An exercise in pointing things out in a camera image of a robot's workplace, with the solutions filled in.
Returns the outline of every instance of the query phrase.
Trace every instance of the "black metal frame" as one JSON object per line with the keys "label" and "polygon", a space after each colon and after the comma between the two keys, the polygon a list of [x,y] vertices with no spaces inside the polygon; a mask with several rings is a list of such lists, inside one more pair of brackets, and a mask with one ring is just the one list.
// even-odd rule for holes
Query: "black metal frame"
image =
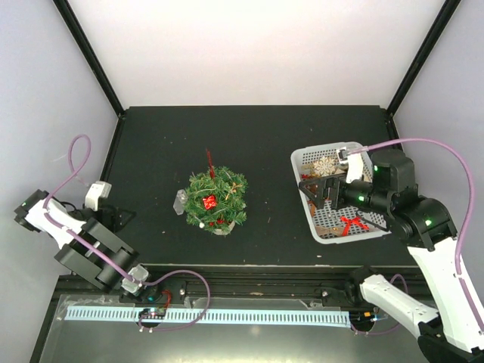
{"label": "black metal frame", "polygon": [[[96,76],[100,86],[102,87],[107,99],[109,100],[116,115],[118,115],[118,123],[116,131],[114,132],[113,140],[111,141],[110,149],[107,155],[106,163],[101,173],[101,180],[106,180],[116,155],[119,138],[123,131],[125,122],[125,110],[119,102],[113,86],[110,84],[106,73],[104,72],[101,63],[99,62],[94,50],[82,30],[73,9],[67,0],[53,0],[62,18],[68,26],[73,38],[76,40],[79,49],[84,55],[86,61]],[[388,135],[391,139],[398,138],[393,116],[398,110],[403,99],[410,90],[411,85],[417,78],[426,59],[429,57],[434,45],[437,43],[439,37],[450,21],[451,16],[457,9],[461,0],[446,0],[438,13],[433,25],[431,26],[426,38],[424,39],[418,53],[412,61],[407,73],[405,74],[402,83],[398,87],[393,96],[390,105],[385,112],[385,123],[388,130]],[[185,266],[189,269],[203,273],[203,276],[210,282],[213,287],[213,296],[215,297],[258,297],[260,295],[251,295],[250,292],[255,290],[263,295],[260,298],[278,298],[278,299],[302,299],[314,300],[319,299],[325,306],[337,306],[344,310],[358,310],[366,309],[367,306],[354,307],[348,305],[347,301],[341,301],[338,297],[328,297],[326,300],[321,298],[321,290],[340,290],[344,285],[346,277],[353,267],[342,268],[325,268],[325,267],[274,267],[274,268],[235,268],[235,267],[215,267],[215,266]],[[162,275],[174,268],[183,268],[182,266],[149,266],[150,272],[154,275]],[[409,293],[417,299],[432,299],[428,290],[424,277],[417,268],[380,268],[380,273],[390,278],[395,273],[405,274],[408,282]],[[203,286],[192,278],[173,278],[170,282],[182,284],[186,289],[186,294],[192,297],[200,297],[204,295]],[[99,289],[90,285],[78,276],[63,276],[60,277],[54,289],[48,310],[45,316],[44,323],[39,333],[35,349],[33,351],[31,363],[40,360],[42,350],[44,349],[47,340],[48,332],[54,317],[57,303],[63,294],[98,294]]]}

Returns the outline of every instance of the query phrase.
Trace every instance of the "christmas tree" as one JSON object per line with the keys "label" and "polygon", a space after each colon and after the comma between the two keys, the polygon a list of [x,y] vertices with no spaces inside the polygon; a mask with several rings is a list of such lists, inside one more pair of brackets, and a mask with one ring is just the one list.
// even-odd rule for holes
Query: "christmas tree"
{"label": "christmas tree", "polygon": [[210,153],[209,169],[190,177],[185,190],[187,223],[215,233],[228,234],[234,224],[241,225],[246,219],[244,194],[247,180],[229,168],[213,167]]}

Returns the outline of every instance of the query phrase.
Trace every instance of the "red ornament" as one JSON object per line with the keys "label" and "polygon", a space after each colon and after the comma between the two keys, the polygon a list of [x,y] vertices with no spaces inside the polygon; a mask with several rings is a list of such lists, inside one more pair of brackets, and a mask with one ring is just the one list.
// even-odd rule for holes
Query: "red ornament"
{"label": "red ornament", "polygon": [[215,170],[213,169],[213,164],[212,164],[212,154],[210,154],[209,149],[206,149],[206,157],[209,160],[210,178],[215,179]]}
{"label": "red ornament", "polygon": [[[224,223],[225,223],[225,221],[223,219],[217,219],[217,224],[218,225],[223,225]],[[210,222],[209,225],[214,226],[215,223],[214,222]]]}
{"label": "red ornament", "polygon": [[203,205],[205,206],[206,210],[215,208],[217,206],[217,199],[215,198],[215,195],[211,194],[208,197],[205,197],[202,199],[203,200]]}

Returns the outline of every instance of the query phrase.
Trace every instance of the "white plastic basket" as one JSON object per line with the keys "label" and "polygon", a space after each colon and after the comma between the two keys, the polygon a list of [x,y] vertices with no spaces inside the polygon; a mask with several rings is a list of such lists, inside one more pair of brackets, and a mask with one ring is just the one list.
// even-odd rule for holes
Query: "white plastic basket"
{"label": "white plastic basket", "polygon": [[[336,144],[326,144],[318,146],[310,146],[304,149],[299,149],[294,151],[290,160],[293,164],[294,175],[296,176],[296,183],[299,185],[301,181],[301,174],[304,174],[303,165],[307,163],[312,163],[320,160],[322,157],[332,157],[336,156],[336,150],[347,146],[348,148],[361,147],[357,142],[339,142]],[[365,167],[363,173],[368,176],[368,178],[373,177],[373,169],[371,168],[370,157],[367,153],[361,153]],[[357,208],[350,206],[340,210],[333,210],[330,208],[330,201],[327,200],[324,203],[323,209],[316,209],[314,217],[311,216],[311,211],[309,209],[308,197],[304,195],[303,192],[299,191],[302,200],[302,206],[304,207],[304,212],[306,213],[306,218],[308,219],[309,227],[311,228],[312,236],[320,244],[344,244],[346,242],[352,242],[354,240],[366,240],[368,238],[381,237],[387,232],[381,231],[380,229],[368,225],[370,229],[366,230],[358,227],[355,224],[350,226],[348,235],[337,237],[334,234],[327,234],[323,237],[318,236],[315,226],[321,226],[326,228],[332,228],[335,226],[344,227],[345,224],[341,222],[341,217],[345,216],[348,219],[353,219],[356,217]],[[376,213],[363,213],[365,219],[372,221],[378,225],[385,225],[383,217]]]}

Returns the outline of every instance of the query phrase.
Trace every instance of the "black table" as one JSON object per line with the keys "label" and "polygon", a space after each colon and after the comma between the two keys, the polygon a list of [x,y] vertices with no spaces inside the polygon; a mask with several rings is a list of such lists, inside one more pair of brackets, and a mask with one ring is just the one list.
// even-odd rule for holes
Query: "black table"
{"label": "black table", "polygon": [[[378,106],[131,107],[104,173],[113,185],[108,203],[137,213],[119,236],[146,264],[413,266],[388,235],[316,242],[290,163],[307,146],[389,140],[387,126]],[[248,219],[227,237],[187,225],[172,207],[189,175],[207,170],[206,147],[215,165],[249,183]]]}

